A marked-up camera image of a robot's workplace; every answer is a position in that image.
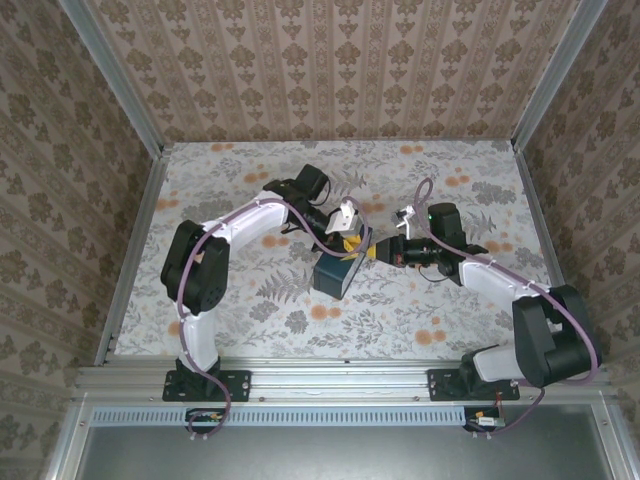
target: small black box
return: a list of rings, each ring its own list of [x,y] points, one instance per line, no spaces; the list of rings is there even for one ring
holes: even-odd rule
[[[369,228],[369,239],[371,239],[371,233],[372,229]],[[366,252],[364,252],[354,259],[342,260],[328,253],[323,253],[313,267],[313,288],[342,300],[366,256]]]

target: yellow object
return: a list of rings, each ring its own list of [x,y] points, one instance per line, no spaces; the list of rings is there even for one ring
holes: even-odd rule
[[[358,245],[360,245],[362,243],[362,239],[360,238],[360,235],[356,235],[355,237],[347,237],[344,239],[344,249],[347,252],[353,252]],[[353,255],[349,255],[348,257],[344,257],[341,260],[345,261],[345,260],[353,260],[354,258],[356,258],[358,256],[357,253],[354,253]],[[370,258],[376,258],[376,246],[372,245],[371,247],[369,247],[367,249],[367,257]]]

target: vent grille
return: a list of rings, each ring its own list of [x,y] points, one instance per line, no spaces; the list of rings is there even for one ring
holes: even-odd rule
[[[184,426],[186,407],[97,407],[93,427]],[[251,407],[233,408],[227,426],[464,425],[464,407]],[[194,422],[194,425],[210,425]]]

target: gray panel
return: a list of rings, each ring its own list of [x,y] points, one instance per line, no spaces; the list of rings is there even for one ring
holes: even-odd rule
[[[507,410],[507,417],[515,416]],[[590,407],[549,406],[491,440],[459,427],[93,428],[78,478],[429,480],[613,478]]]

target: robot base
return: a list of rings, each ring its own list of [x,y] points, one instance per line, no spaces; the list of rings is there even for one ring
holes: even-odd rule
[[[485,382],[476,370],[473,357],[492,347],[467,353],[462,356],[460,367],[427,370],[429,398],[432,402],[451,402],[459,400],[495,401],[498,395],[502,400],[518,400],[520,390],[510,380]]]
[[[248,402],[250,370],[220,370],[220,360],[207,372],[229,390],[233,402]],[[176,359],[176,369],[167,372],[162,400],[165,402],[224,402],[224,394],[213,382],[192,372]]]
[[[432,402],[495,401],[498,393],[502,400],[520,399],[518,386],[511,386],[510,380],[482,382],[469,389],[467,388],[468,384],[462,380],[460,370],[455,368],[427,370],[427,378],[429,380],[429,399]]]

